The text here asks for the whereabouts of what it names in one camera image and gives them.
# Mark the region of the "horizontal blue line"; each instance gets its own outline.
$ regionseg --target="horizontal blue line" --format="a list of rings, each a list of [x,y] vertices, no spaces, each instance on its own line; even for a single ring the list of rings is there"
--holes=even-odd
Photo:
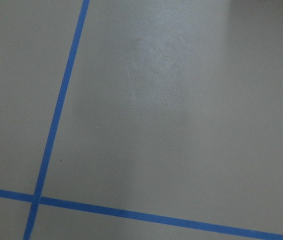
[[[31,203],[33,200],[33,195],[0,189],[0,198],[13,199]]]
[[[30,194],[0,189],[0,198],[13,199],[23,202],[32,202],[33,197],[34,196]],[[105,207],[105,206],[85,204],[75,201],[60,200],[60,199],[44,197],[44,196],[40,198],[39,204],[64,208],[64,209],[78,210],[78,211],[89,212],[94,214],[103,214],[103,215],[115,216],[126,219],[134,219],[134,220],[140,220],[151,223],[203,230],[203,231],[220,233],[220,234],[248,237],[253,239],[283,240],[283,235],[276,233],[255,231],[255,230],[249,230],[249,229],[243,229],[243,228],[237,228],[231,226],[223,226],[223,225],[211,224],[200,221],[191,221],[191,220],[185,220],[185,219],[168,217],[168,216],[142,213],[137,211],[128,211],[128,210],[122,210],[122,209]]]

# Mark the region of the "concrete floor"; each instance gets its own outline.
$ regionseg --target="concrete floor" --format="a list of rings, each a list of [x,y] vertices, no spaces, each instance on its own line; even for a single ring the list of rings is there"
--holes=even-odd
[[[0,190],[34,193],[81,4],[0,1]],[[283,235],[283,1],[91,0],[42,196]],[[31,239],[249,238],[39,205]]]

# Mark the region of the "blue tape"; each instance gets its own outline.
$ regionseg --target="blue tape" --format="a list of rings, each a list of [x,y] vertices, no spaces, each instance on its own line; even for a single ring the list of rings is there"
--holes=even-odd
[[[82,5],[81,5],[76,30],[75,30],[75,33],[72,39],[72,44],[71,44],[71,48],[69,51],[69,56],[68,56],[65,72],[62,78],[59,95],[58,95],[58,99],[57,99],[56,106],[55,106],[55,111],[52,117],[50,129],[49,129],[49,133],[47,137],[47,142],[46,142],[45,150],[44,150],[41,165],[40,165],[40,170],[39,170],[39,174],[38,174],[38,178],[36,182],[33,201],[32,201],[32,204],[29,210],[27,224],[26,224],[26,228],[25,228],[25,232],[23,236],[24,240],[30,239],[31,233],[32,233],[32,230],[35,224],[38,206],[40,203],[40,198],[42,195],[46,173],[47,173],[47,169],[48,169],[48,165],[49,165],[49,161],[51,158],[52,149],[53,149],[53,145],[55,141],[55,136],[56,136],[56,132],[58,128],[58,123],[60,121],[60,117],[62,114],[65,96],[66,96],[68,84],[71,78],[71,74],[72,74],[72,70],[73,70],[73,66],[75,62],[75,57],[77,53],[77,48],[80,42],[89,2],[90,2],[89,0],[83,0]]]
[[[30,202],[30,203],[33,201],[33,195],[19,193],[15,191],[6,191],[1,189],[0,189],[0,198],[13,199],[13,200]]]
[[[174,217],[142,213],[137,211],[127,211],[122,209],[96,206],[96,205],[90,205],[90,204],[79,203],[74,201],[65,201],[50,197],[42,197],[40,199],[40,204],[64,208],[64,209],[84,211],[95,214],[103,214],[103,215],[109,215],[109,216],[115,216],[115,217],[121,217],[127,219],[140,220],[151,223],[165,224],[165,225],[184,227],[189,229],[197,229],[197,230],[215,232],[220,234],[228,234],[228,235],[235,235],[235,236],[263,239],[263,240],[283,240],[283,235],[281,234],[242,229],[231,226],[216,225],[216,224],[205,223],[200,221],[190,221],[190,220],[184,220]]]

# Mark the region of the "gray surface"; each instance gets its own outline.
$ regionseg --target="gray surface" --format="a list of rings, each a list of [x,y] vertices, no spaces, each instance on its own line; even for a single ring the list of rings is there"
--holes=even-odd
[[[0,1],[0,189],[34,192],[80,6]]]
[[[23,239],[30,203],[0,198],[0,240]]]
[[[92,1],[43,195],[283,234],[283,1]]]
[[[31,240],[252,240],[41,205]]]

